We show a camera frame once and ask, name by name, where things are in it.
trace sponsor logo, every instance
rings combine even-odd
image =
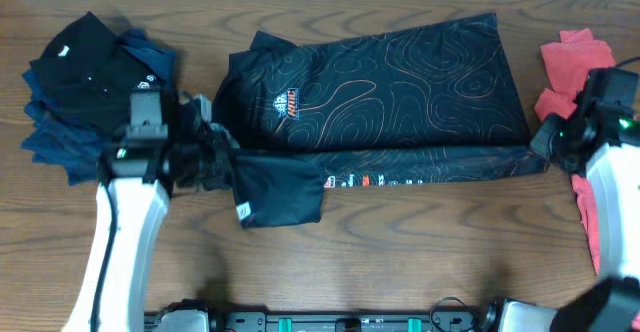
[[[288,117],[298,119],[300,111],[298,110],[299,94],[297,88],[289,88],[287,92],[279,94],[273,100],[273,108],[278,111],[279,117]]]
[[[324,183],[324,188],[336,188],[336,176],[329,176]]]

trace printed logo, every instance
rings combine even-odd
[[[324,183],[324,188],[336,188],[336,176],[329,176]]]
[[[242,221],[251,215],[251,205],[249,201],[236,206],[236,212],[238,212],[238,220]]]
[[[118,148],[116,152],[116,158],[124,158],[127,155],[127,150],[125,148]]]
[[[288,117],[298,119],[300,111],[298,110],[298,89],[289,88],[287,92],[281,93],[273,100],[273,108],[278,111],[279,118]]]
[[[69,46],[64,45],[64,46],[62,46],[62,51],[60,51],[60,53],[58,53],[58,56],[66,57],[67,53],[69,53]]]

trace wood grain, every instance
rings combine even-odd
[[[0,16],[0,330],[57,330],[80,289],[95,185],[31,163],[20,74],[91,10],[177,49],[178,85],[214,96],[229,53],[258,29],[328,42],[497,12],[532,130],[549,86],[539,53],[590,27],[617,60],[640,54],[640,0],[5,0]],[[229,192],[177,198],[153,259],[148,308],[187,297],[274,310],[407,310],[495,294],[557,307],[595,275],[568,178],[557,168],[482,183],[328,191],[318,224],[240,229]]]

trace black shirt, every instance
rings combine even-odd
[[[309,46],[259,32],[230,56],[214,119],[243,148],[313,161],[327,187],[545,168],[494,14]]]
[[[164,84],[91,12],[60,32],[31,68],[58,115],[106,135],[128,123],[132,88]]]

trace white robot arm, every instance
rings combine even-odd
[[[159,181],[116,178],[108,189],[98,187],[96,201],[87,270],[63,331],[143,331],[151,256],[169,211],[169,196]],[[114,237],[105,258],[110,233]]]
[[[600,277],[640,279],[640,147],[600,147],[587,163],[598,207]]]

